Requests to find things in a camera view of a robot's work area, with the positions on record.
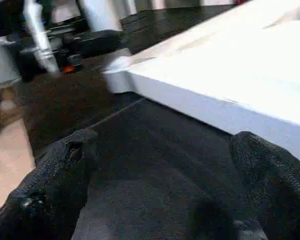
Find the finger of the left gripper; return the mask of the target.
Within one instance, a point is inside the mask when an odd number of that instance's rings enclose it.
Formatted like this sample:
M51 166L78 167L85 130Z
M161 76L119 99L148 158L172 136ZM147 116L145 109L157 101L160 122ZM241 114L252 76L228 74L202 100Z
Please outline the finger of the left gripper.
M125 48L126 38L122 31L107 29L72 36L72 52L82 58L101 56Z

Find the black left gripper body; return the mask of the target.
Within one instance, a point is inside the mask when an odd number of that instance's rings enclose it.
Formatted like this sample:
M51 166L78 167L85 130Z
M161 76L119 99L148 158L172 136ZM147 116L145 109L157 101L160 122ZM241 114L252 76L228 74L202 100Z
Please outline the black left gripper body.
M44 32L49 42L49 49L41 50L34 38L28 32L17 36L17 68L25 82L35 77L54 73L55 69L61 72L73 72L80 67L81 56L70 49L66 37L72 30L48 30Z

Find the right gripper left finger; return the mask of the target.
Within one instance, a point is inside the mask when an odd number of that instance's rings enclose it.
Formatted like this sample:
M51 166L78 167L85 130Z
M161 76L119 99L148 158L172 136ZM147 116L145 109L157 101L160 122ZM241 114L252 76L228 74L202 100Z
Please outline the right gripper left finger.
M81 129L36 157L0 207L0 240L70 240L97 169L98 133Z

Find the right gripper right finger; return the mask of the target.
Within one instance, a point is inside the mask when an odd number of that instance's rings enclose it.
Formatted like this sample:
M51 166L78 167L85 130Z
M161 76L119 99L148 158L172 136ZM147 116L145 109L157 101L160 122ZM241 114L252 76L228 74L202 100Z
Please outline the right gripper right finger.
M233 135L229 150L267 238L300 240L300 160L249 131Z

